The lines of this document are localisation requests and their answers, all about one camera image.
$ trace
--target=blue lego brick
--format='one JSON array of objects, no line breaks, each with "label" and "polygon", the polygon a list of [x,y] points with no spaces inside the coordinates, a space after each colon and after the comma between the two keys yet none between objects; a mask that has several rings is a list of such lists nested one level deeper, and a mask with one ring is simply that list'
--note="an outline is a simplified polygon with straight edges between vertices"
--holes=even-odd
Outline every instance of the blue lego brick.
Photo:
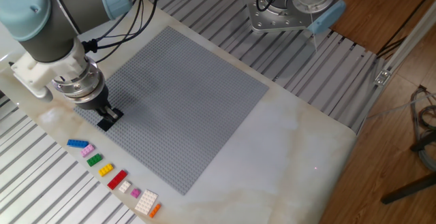
[{"label": "blue lego brick", "polygon": [[77,148],[85,148],[88,146],[88,142],[81,140],[68,140],[67,146],[77,147]]}]

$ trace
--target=white lego brick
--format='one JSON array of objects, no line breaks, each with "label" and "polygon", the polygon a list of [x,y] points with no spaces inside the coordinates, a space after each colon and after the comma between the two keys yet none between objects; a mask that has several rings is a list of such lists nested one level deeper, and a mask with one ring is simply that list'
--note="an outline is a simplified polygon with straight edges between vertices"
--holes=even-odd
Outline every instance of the white lego brick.
[{"label": "white lego brick", "polygon": [[148,214],[156,199],[156,193],[146,190],[144,194],[142,194],[141,199],[139,199],[138,204],[136,204],[135,210]]},{"label": "white lego brick", "polygon": [[130,185],[131,185],[130,182],[125,180],[119,189],[122,193],[125,193],[127,189],[130,187]]}]

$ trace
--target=green lego brick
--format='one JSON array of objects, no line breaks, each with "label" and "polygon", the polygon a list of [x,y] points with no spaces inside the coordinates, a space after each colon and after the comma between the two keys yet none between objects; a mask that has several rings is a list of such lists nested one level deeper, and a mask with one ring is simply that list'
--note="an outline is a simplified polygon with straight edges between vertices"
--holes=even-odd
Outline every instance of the green lego brick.
[{"label": "green lego brick", "polygon": [[102,156],[99,153],[97,153],[96,155],[94,155],[93,157],[88,159],[87,162],[88,162],[89,166],[93,167],[93,165],[100,162],[100,160],[102,160]]}]

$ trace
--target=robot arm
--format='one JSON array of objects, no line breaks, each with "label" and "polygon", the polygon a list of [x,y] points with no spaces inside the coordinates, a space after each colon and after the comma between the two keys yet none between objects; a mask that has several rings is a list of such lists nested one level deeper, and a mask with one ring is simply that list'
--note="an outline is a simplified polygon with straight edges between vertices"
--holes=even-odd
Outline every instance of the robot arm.
[{"label": "robot arm", "polygon": [[110,128],[123,114],[112,109],[103,73],[85,55],[77,35],[128,12],[131,0],[0,0],[0,22],[27,53],[12,66],[36,97],[50,101],[46,87],[78,107],[95,110]]}]

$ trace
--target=black stand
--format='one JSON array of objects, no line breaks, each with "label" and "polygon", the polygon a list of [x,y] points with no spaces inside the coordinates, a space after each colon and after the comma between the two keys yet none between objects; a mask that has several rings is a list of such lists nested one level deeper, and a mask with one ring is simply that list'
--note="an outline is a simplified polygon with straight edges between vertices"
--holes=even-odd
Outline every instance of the black stand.
[{"label": "black stand", "polygon": [[410,150],[418,152],[419,150],[424,150],[424,147],[431,142],[436,142],[436,131],[432,131],[428,135],[424,136],[418,143],[410,147]]},{"label": "black stand", "polygon": [[[414,152],[418,152],[419,150],[424,150],[424,147],[431,142],[436,141],[436,131],[432,131],[425,137],[423,137],[418,143],[414,144],[410,150]],[[381,202],[383,204],[390,204],[394,201],[407,197],[408,195],[412,195],[421,190],[426,189],[427,187],[431,187],[436,185],[436,172],[425,176],[419,180],[416,180],[400,189],[397,189],[391,193],[386,194],[381,198]]]},{"label": "black stand", "polygon": [[436,185],[436,172],[409,183],[408,185],[405,185],[404,187],[401,187],[400,189],[397,189],[389,194],[386,194],[381,198],[381,202],[383,204],[390,204],[433,185]]}]

